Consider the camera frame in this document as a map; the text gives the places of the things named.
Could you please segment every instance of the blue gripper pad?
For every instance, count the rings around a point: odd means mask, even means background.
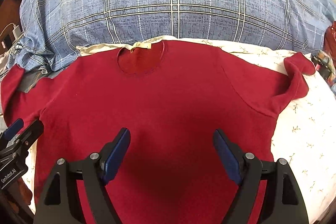
[[[23,128],[23,126],[23,120],[20,118],[17,119],[14,123],[11,124],[9,128],[4,131],[4,138],[7,141],[10,141]]]
[[[104,175],[102,177],[102,181],[105,185],[107,185],[109,181],[115,178],[131,142],[131,133],[128,129],[123,128],[122,131],[119,132],[115,140],[118,138],[119,140],[115,144],[111,154],[105,162]]]
[[[218,130],[213,134],[213,145],[224,165],[228,177],[239,185],[243,180],[240,175],[239,162]]]

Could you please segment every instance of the black clamp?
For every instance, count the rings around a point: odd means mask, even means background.
[[[0,215],[3,223],[33,223],[34,215],[24,202],[16,182],[28,171],[28,150],[41,136],[44,127],[41,121],[34,121],[11,146],[7,147],[23,126],[23,120],[18,119],[0,134]],[[14,212],[8,200],[17,205],[18,212]]]
[[[7,189],[27,171],[26,158],[32,144],[41,136],[44,127],[36,120],[7,147],[8,142],[23,128],[23,120],[18,119],[0,135],[0,190]]]
[[[231,143],[221,129],[213,135],[214,147],[229,178],[239,185],[222,224],[248,223],[261,180],[267,181],[258,224],[308,224],[299,185],[285,159],[259,160]]]
[[[84,181],[96,223],[121,224],[105,185],[117,174],[130,141],[129,130],[122,128],[99,153],[76,162],[59,159],[44,184],[34,224],[85,223],[76,180]]]

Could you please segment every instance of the charger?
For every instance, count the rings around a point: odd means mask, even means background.
[[[15,25],[15,24],[13,25],[14,25],[13,34],[14,34],[15,40],[17,40],[21,36],[22,32],[21,32],[19,25]]]

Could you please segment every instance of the blue plaid fabric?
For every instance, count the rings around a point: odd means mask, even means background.
[[[336,16],[333,0],[23,0],[22,49],[10,56],[30,71],[57,71],[76,46],[160,36],[220,39],[317,52]]]

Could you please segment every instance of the neckline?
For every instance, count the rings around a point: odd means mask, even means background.
[[[118,53],[116,55],[116,58],[113,62],[117,72],[120,74],[120,75],[123,75],[123,76],[127,76],[127,77],[137,77],[137,76],[145,76],[145,75],[150,75],[154,72],[157,72],[158,70],[161,69],[161,66],[164,64],[165,62],[165,57],[166,57],[166,53],[168,51],[168,46],[167,46],[167,43],[165,43],[164,41],[160,41],[158,43],[162,43],[163,45],[163,48],[162,48],[162,53],[161,53],[161,56],[160,56],[160,59],[159,59],[159,62],[156,63],[153,67],[149,68],[149,69],[145,69],[144,71],[141,71],[141,72],[135,72],[135,73],[128,73],[128,72],[125,72],[122,67],[120,66],[119,64],[119,57],[120,57],[120,54],[122,51],[128,51],[128,49],[126,48],[121,48],[120,50],[118,50]],[[142,49],[140,48],[140,50],[142,51],[150,51],[151,49]]]

